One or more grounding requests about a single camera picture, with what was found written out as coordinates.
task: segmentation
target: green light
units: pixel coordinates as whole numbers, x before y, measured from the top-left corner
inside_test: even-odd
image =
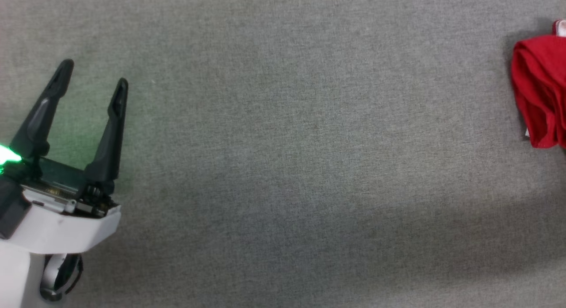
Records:
[[[7,161],[19,162],[22,160],[20,155],[15,154],[12,150],[0,145],[0,173],[2,173],[2,165]]]

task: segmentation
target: textured gray background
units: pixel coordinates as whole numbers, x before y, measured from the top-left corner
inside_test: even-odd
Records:
[[[50,157],[130,81],[119,231],[70,308],[564,307],[566,158],[511,48],[566,0],[0,0],[0,142],[60,60]]]

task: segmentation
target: folded red fabric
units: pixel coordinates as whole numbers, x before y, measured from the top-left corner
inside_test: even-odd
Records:
[[[566,147],[566,38],[545,35],[517,42],[511,77],[533,147]]]

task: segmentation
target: gray tablecloth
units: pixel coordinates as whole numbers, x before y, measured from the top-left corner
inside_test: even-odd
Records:
[[[119,231],[67,307],[563,307],[566,157],[513,44],[566,0],[0,0],[0,142],[60,60],[49,157],[130,82]]]

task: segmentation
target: gray carpet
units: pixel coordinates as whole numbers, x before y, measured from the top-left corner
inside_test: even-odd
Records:
[[[49,157],[130,82],[119,231],[69,308],[564,307],[566,157],[513,44],[566,0],[0,0],[0,142],[60,60]]]

